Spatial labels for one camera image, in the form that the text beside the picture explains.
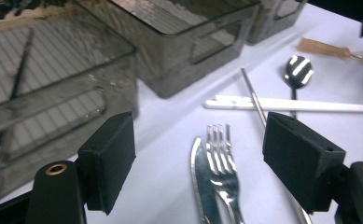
wooden handle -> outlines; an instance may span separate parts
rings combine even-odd
[[[338,48],[326,43],[306,38],[303,38],[300,41],[300,44],[297,46],[297,50],[308,53],[332,55],[340,58],[349,58],[351,56],[350,49],[348,48]]]

fork tines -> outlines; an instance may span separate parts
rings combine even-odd
[[[230,126],[227,124],[225,127],[226,134],[222,125],[207,126],[207,158],[215,174],[236,172],[231,152]]]

fork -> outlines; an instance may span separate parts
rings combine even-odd
[[[244,224],[240,212],[239,180],[230,144],[230,126],[226,125],[226,140],[222,125],[207,126],[207,159],[211,169],[211,182],[216,193],[225,202],[234,224]]]

spoon bowl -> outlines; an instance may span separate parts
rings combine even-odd
[[[312,63],[309,59],[294,55],[286,63],[284,78],[291,89],[297,90],[309,82],[313,73]]]

spoon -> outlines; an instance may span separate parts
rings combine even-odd
[[[310,60],[294,55],[286,63],[286,84],[292,89],[292,100],[298,100],[297,89],[304,87],[313,74],[313,67]],[[292,117],[297,118],[296,111],[291,111]]]

